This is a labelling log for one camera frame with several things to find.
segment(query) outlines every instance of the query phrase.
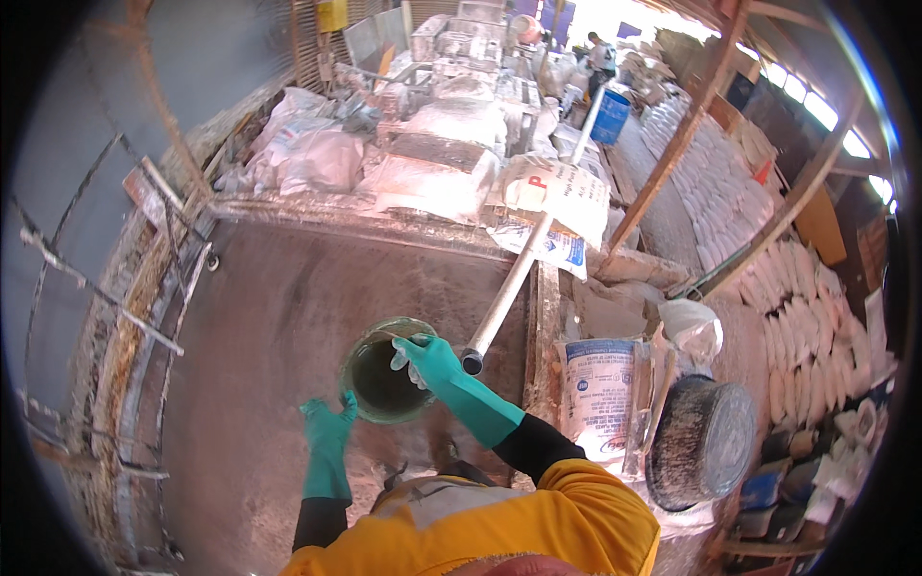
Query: stacked sack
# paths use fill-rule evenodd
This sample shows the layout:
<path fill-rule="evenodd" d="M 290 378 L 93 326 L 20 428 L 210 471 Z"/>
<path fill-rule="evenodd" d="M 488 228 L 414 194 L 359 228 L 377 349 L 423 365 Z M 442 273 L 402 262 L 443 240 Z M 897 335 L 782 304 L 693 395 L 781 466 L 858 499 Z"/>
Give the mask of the stacked sack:
<path fill-rule="evenodd" d="M 802 244 L 778 241 L 737 280 L 765 314 L 772 421 L 811 428 L 870 389 L 870 340 L 839 277 Z"/>
<path fill-rule="evenodd" d="M 641 135 L 655 156 L 662 156 L 687 110 L 682 95 L 649 113 Z M 752 179 L 739 144 L 710 116 L 704 116 L 671 178 L 691 219 L 705 272 L 752 240 L 774 213 L 772 197 Z"/>

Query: gloved hand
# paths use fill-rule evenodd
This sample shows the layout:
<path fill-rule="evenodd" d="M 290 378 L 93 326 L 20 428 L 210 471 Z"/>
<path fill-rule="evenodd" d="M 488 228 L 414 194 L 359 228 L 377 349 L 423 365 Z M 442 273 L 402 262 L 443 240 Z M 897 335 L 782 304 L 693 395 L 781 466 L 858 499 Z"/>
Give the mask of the gloved hand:
<path fill-rule="evenodd" d="M 445 340 L 416 334 L 409 340 L 394 338 L 392 344 L 397 352 L 391 370 L 400 370 L 409 362 L 410 379 L 432 390 L 485 448 L 492 449 L 522 423 L 522 408 L 464 372 Z"/>
<path fill-rule="evenodd" d="M 301 405 L 304 414 L 304 438 L 307 439 L 310 461 L 301 497 L 333 498 L 352 501 L 352 492 L 346 480 L 346 464 L 343 455 L 346 442 L 352 430 L 358 405 L 355 394 L 346 392 L 343 411 L 333 414 L 326 403 L 319 399 Z"/>

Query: worker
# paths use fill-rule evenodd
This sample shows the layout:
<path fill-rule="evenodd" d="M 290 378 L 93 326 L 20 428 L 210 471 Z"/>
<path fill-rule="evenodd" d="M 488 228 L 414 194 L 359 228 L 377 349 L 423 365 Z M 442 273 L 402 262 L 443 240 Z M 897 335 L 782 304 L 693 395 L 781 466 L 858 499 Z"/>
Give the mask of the worker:
<path fill-rule="evenodd" d="M 550 424 L 467 375 L 445 340 L 413 335 L 393 346 L 391 369 L 409 362 L 410 379 L 537 490 L 495 486 L 460 462 L 443 475 L 385 482 L 371 513 L 347 529 L 343 456 L 355 396 L 346 394 L 340 414 L 313 399 L 301 407 L 310 459 L 282 575 L 650 573 L 659 524 L 636 493 Z"/>
<path fill-rule="evenodd" d="M 589 51 L 589 68 L 593 71 L 589 77 L 589 99 L 596 97 L 596 90 L 600 85 L 605 84 L 610 78 L 618 74 L 618 67 L 615 65 L 615 47 L 598 37 L 595 32 L 589 32 L 589 41 L 592 42 L 592 50 Z"/>

